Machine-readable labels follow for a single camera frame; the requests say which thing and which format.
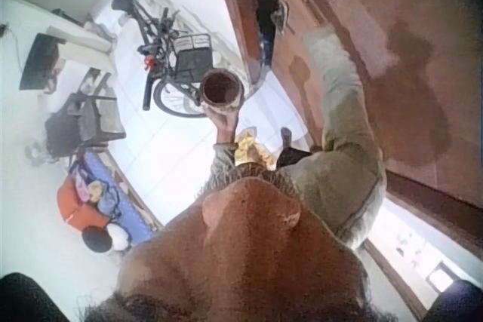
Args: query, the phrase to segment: bicycle seat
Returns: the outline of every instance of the bicycle seat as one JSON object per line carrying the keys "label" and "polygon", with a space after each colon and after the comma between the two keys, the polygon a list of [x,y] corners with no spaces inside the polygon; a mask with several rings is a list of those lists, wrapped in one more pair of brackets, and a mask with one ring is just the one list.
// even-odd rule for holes
{"label": "bicycle seat", "polygon": [[134,0],[113,0],[111,8],[115,11],[125,11],[129,15],[134,15]]}

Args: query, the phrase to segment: yellow cloth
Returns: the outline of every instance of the yellow cloth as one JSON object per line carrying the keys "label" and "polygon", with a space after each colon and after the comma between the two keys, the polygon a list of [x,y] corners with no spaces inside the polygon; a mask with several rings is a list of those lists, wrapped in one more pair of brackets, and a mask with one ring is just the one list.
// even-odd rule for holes
{"label": "yellow cloth", "polygon": [[275,169],[276,159],[265,146],[257,143],[257,132],[253,128],[243,130],[237,137],[238,149],[235,151],[235,164],[256,162],[267,169]]}

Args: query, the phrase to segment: bicycle basket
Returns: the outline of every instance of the bicycle basket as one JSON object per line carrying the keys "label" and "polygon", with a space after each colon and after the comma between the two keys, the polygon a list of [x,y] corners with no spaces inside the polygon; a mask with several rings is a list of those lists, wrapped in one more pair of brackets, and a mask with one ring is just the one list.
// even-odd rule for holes
{"label": "bicycle basket", "polygon": [[213,50],[209,34],[184,35],[173,41],[177,55],[174,79],[178,83],[201,82],[213,68]]}

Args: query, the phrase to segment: ear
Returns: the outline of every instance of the ear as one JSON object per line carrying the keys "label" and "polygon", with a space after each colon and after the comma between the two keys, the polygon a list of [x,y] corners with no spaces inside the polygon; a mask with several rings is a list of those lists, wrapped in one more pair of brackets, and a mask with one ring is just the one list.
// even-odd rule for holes
{"label": "ear", "polygon": [[227,203],[227,199],[220,198],[218,193],[213,193],[203,200],[203,220],[209,229],[213,230],[217,227]]}
{"label": "ear", "polygon": [[280,210],[280,218],[286,228],[293,228],[300,220],[300,201],[292,198],[284,199],[284,205]]}

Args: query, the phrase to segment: hand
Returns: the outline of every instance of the hand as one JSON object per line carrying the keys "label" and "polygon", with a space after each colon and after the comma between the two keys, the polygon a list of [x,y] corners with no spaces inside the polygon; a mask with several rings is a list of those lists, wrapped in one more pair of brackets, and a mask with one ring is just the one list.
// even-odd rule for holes
{"label": "hand", "polygon": [[223,114],[216,112],[211,107],[203,106],[206,116],[214,123],[217,128],[217,143],[235,142],[235,131],[238,126],[239,109]]}

